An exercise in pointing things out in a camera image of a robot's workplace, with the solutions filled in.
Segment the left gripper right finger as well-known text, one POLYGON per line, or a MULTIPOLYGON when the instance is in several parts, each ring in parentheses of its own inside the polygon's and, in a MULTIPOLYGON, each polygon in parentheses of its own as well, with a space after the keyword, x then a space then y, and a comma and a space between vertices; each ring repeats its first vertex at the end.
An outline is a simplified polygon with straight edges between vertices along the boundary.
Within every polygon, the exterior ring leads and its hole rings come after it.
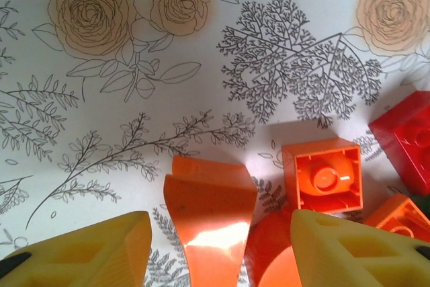
POLYGON ((428 286, 429 244, 312 210, 295 210, 291 241, 303 286, 428 286))

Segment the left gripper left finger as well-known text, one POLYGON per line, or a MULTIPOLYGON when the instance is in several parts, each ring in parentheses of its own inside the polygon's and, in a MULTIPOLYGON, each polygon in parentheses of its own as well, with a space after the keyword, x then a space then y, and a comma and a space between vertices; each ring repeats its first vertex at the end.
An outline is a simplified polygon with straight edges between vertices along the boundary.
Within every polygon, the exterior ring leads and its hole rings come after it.
POLYGON ((13 252, 1 285, 142 286, 150 248, 148 212, 129 212, 13 252))

